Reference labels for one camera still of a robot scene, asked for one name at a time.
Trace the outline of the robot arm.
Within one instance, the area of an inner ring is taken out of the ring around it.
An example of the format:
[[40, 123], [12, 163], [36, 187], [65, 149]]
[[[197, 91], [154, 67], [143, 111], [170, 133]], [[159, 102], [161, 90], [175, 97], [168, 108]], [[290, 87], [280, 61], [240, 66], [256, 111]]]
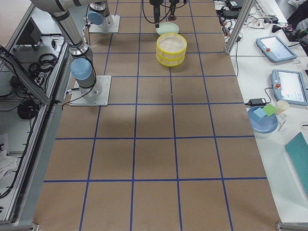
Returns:
[[110, 11], [106, 0], [33, 0], [38, 9], [47, 12], [58, 25], [72, 55], [71, 73], [79, 85], [80, 93], [85, 97], [100, 95], [102, 85], [97, 81], [93, 67], [93, 53], [90, 46], [79, 33], [77, 26], [70, 14], [72, 6], [89, 5], [90, 21], [102, 26], [109, 18]]
[[[170, 0], [169, 1], [169, 5], [164, 5], [164, 1], [163, 0], [150, 0], [149, 3], [152, 5], [153, 7], [153, 15], [154, 15], [154, 21], [150, 21], [146, 14], [145, 14], [145, 10], [144, 10], [144, 1], [141, 1], [141, 9], [142, 9], [142, 14], [143, 17], [145, 18], [145, 20], [150, 23], [150, 24], [154, 24], [155, 28], [159, 28], [160, 27], [160, 23], [166, 18], [168, 17], [168, 21], [175, 21], [176, 20], [176, 15], [175, 15], [175, 11], [178, 8], [181, 8], [183, 6], [185, 6], [187, 4], [187, 1], [184, 0], [183, 4], [179, 7], [177, 7], [177, 4], [179, 4], [179, 0]], [[168, 8], [168, 12], [166, 13], [166, 15], [161, 18], [160, 15], [160, 7], [163, 6], [165, 8]], [[90, 23], [92, 25], [97, 25], [97, 26], [111, 26], [113, 21], [112, 21], [112, 17], [110, 15], [110, 11], [109, 11], [109, 7], [108, 7], [108, 3], [106, 0], [101, 1], [101, 2], [96, 2], [96, 3], [91, 3], [88, 5], [87, 7], [87, 12], [86, 12], [86, 22], [88, 24], [88, 21], [90, 21]]]

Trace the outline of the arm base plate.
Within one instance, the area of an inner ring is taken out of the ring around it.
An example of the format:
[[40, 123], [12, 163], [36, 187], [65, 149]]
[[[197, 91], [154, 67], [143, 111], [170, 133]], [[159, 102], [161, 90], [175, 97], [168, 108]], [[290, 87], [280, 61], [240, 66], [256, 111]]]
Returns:
[[93, 90], [84, 96], [89, 89], [79, 88], [75, 81], [74, 88], [78, 88], [71, 94], [70, 106], [107, 106], [110, 94], [112, 76], [96, 76], [96, 84]]
[[93, 18], [90, 25], [91, 34], [113, 34], [118, 33], [120, 15], [98, 16]]

